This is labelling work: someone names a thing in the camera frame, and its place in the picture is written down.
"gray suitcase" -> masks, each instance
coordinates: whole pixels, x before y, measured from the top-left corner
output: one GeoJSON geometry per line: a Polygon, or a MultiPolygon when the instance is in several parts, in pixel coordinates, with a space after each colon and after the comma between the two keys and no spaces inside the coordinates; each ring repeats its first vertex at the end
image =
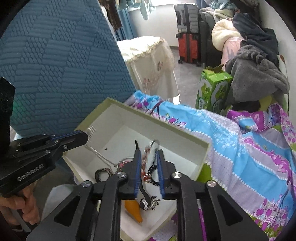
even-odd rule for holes
{"type": "Polygon", "coordinates": [[[199,8],[194,3],[174,4],[178,33],[197,34],[199,33],[198,18],[199,8]]]}

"white box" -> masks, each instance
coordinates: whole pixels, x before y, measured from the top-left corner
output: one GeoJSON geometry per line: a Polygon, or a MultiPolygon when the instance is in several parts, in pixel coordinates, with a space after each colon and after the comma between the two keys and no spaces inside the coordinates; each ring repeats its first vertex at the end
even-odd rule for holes
{"type": "MultiPolygon", "coordinates": [[[[178,172],[193,180],[198,178],[208,148],[207,143],[175,126],[109,98],[89,114],[77,129],[87,131],[90,126],[96,128],[96,133],[89,140],[89,145],[113,163],[134,155],[135,140],[143,151],[152,140],[157,139],[166,160],[174,163],[178,172]]],[[[155,146],[148,156],[147,170],[153,161],[154,148],[155,146]]],[[[90,180],[95,183],[95,171],[107,167],[84,146],[66,152],[63,158],[80,182],[90,180]]],[[[149,195],[161,199],[159,187],[148,183],[143,185],[149,195]]],[[[127,213],[122,202],[120,237],[124,241],[147,240],[175,212],[176,201],[161,200],[155,211],[141,210],[143,222],[138,223],[127,213]]]]}

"gray fleece jacket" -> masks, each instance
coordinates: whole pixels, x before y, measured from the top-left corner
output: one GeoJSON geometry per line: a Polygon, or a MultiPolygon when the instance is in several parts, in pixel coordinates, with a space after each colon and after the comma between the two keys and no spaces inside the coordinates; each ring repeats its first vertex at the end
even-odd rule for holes
{"type": "Polygon", "coordinates": [[[240,48],[226,63],[225,71],[233,81],[225,105],[257,101],[275,92],[288,94],[290,84],[266,54],[253,45],[240,48]]]}

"orange suitcase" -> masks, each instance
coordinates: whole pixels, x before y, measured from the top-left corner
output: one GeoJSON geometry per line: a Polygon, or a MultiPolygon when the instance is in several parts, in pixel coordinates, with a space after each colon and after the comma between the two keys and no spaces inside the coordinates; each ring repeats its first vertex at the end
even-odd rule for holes
{"type": "Polygon", "coordinates": [[[179,55],[178,63],[195,63],[200,66],[199,58],[199,35],[198,34],[176,34],[179,42],[179,55]]]}

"white wall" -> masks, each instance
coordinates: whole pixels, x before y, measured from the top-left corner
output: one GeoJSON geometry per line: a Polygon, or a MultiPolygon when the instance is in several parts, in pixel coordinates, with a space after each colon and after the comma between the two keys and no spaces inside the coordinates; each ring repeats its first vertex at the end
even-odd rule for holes
{"type": "Polygon", "coordinates": [[[147,21],[143,19],[139,9],[129,12],[139,37],[163,37],[170,46],[178,46],[178,39],[176,38],[176,34],[178,33],[177,18],[173,3],[181,3],[182,1],[176,0],[170,2],[171,4],[156,6],[156,9],[150,13],[147,21]]]}
{"type": "Polygon", "coordinates": [[[274,29],[279,42],[279,53],[284,56],[286,61],[288,79],[291,87],[289,115],[295,125],[296,95],[294,93],[296,91],[296,41],[284,21],[273,9],[273,7],[264,0],[259,0],[259,2],[262,25],[263,27],[274,29]]]}

